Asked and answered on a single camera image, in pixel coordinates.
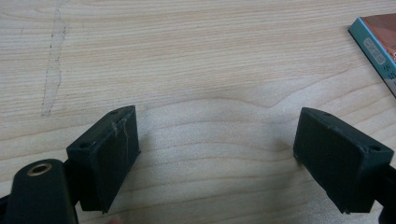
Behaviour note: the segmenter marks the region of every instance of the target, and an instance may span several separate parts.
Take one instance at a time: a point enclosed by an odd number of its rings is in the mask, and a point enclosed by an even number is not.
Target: screw hole
[[[32,169],[30,169],[27,174],[29,176],[36,176],[36,175],[42,175],[44,173],[46,173],[48,170],[50,170],[52,168],[52,165],[50,163],[41,163],[38,164],[34,167],[32,167]]]
[[[88,147],[88,146],[90,146],[91,144],[89,144],[89,143],[81,143],[80,145],[79,145],[79,147]]]
[[[370,149],[374,150],[374,151],[380,151],[381,150],[381,148],[378,147],[378,146],[370,146]]]

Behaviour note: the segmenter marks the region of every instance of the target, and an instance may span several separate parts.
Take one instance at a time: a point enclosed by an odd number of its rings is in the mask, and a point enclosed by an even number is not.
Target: light wood tabletop
[[[136,105],[142,153],[83,224],[377,223],[292,155],[303,106],[396,148],[396,99],[347,31],[388,1],[1,1],[0,196]]]

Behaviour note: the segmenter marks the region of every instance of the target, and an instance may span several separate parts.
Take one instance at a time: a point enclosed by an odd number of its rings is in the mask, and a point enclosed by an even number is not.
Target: metal ring
[[[39,163],[38,165],[32,167],[28,172],[27,175],[29,176],[36,176],[36,175],[42,175],[46,173],[48,170],[52,168],[52,165],[50,163]]]

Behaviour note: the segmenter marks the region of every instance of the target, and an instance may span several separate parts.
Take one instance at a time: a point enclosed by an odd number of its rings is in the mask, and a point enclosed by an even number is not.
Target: wooden table
[[[0,195],[136,105],[142,154],[80,223],[376,223],[292,156],[303,106],[396,148],[396,100],[347,31],[388,1],[1,1]]]

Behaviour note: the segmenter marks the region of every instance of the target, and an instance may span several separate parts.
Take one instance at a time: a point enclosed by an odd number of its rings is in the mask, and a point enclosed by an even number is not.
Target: box
[[[359,17],[349,32],[396,96],[396,14]]]

